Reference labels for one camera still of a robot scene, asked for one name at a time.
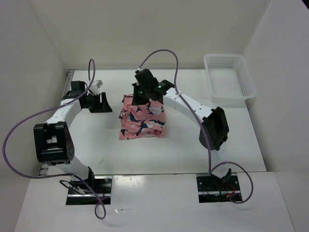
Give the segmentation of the pink shark print shorts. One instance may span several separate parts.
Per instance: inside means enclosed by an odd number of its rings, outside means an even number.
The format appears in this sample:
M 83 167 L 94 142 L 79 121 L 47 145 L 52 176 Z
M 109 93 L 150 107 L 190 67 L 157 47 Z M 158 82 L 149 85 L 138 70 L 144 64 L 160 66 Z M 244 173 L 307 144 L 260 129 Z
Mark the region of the pink shark print shorts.
M 165 134 L 166 113 L 163 104 L 151 101 L 145 105 L 133 105 L 133 95 L 123 96 L 119 113 L 120 140 L 156 137 Z

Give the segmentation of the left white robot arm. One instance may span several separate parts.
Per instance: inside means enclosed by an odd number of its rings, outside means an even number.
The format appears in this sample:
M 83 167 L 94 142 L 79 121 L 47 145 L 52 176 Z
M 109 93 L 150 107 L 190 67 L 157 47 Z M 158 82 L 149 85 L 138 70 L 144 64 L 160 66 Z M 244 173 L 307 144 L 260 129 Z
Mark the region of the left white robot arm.
M 69 127 L 82 109 L 90 113 L 110 113 L 106 93 L 99 92 L 102 81 L 94 81 L 89 92 L 75 102 L 73 99 L 86 90 L 86 82 L 71 82 L 69 90 L 61 99 L 63 105 L 45 123 L 37 124 L 33 128 L 37 159 L 40 163 L 56 166 L 66 174 L 72 174 L 74 186 L 79 186 L 85 193 L 96 189 L 96 180 L 90 167 L 82 164 L 75 156 L 75 148 Z

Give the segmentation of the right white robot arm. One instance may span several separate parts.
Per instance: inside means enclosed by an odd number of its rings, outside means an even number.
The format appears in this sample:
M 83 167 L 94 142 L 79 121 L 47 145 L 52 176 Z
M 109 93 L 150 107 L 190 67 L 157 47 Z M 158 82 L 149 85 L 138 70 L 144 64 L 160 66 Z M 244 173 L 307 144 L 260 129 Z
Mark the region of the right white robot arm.
M 212 186 L 217 191 L 223 190 L 229 183 L 231 171 L 227 174 L 214 175 L 211 170 L 211 152 L 220 150 L 227 141 L 229 132 L 225 112 L 221 107 L 215 109 L 205 106 L 180 92 L 171 82 L 162 82 L 149 86 L 133 83 L 133 104 L 148 104 L 156 100 L 182 113 L 200 127 L 199 142 L 208 152 L 208 170 Z

